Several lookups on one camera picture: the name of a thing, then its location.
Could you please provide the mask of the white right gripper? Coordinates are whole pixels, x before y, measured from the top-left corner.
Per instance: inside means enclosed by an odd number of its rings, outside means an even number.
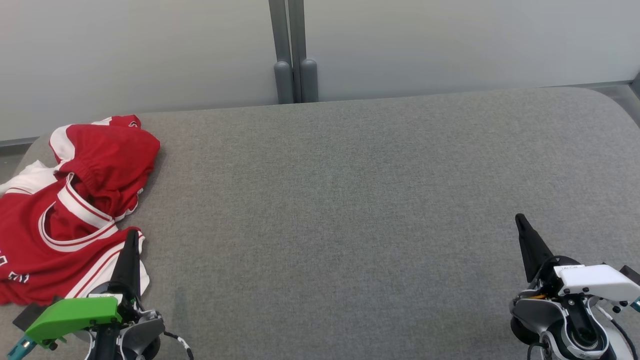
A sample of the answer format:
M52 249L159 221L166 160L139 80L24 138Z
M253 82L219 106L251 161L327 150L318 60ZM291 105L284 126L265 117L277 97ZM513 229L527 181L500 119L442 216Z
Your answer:
M596 297L615 303L638 300L639 283L627 274L604 263L585 265L567 256L553 257L525 214L515 214L515 224L526 282L531 282L535 294L547 299Z

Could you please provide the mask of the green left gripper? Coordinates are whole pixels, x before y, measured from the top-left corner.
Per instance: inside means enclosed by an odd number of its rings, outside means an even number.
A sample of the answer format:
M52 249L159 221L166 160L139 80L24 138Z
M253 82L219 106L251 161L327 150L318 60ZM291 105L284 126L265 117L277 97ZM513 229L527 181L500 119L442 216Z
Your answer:
M54 351L66 336L86 331L89 360L123 360L119 332L141 319L140 236L137 230L126 234L119 252L110 291L119 294L92 294L82 298L58 298L50 305L31 303L25 308L25 354L41 347Z

